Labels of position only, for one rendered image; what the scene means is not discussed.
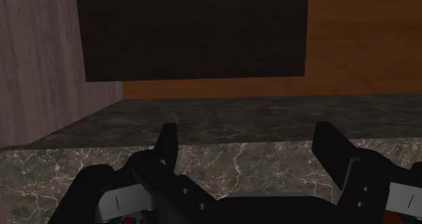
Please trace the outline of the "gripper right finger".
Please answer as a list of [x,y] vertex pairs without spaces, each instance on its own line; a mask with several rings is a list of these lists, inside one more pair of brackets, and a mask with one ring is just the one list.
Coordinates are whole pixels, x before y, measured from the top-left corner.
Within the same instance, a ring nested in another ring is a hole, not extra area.
[[422,162],[410,169],[356,147],[330,122],[315,125],[312,153],[342,190],[336,205],[345,224],[382,224],[385,211],[422,224]]

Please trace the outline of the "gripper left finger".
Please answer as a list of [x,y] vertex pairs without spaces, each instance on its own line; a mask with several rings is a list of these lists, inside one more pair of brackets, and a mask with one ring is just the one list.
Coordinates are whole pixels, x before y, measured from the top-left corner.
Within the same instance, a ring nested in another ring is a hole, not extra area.
[[217,224],[216,200],[174,172],[177,126],[166,123],[151,150],[130,155],[114,170],[80,170],[48,224]]

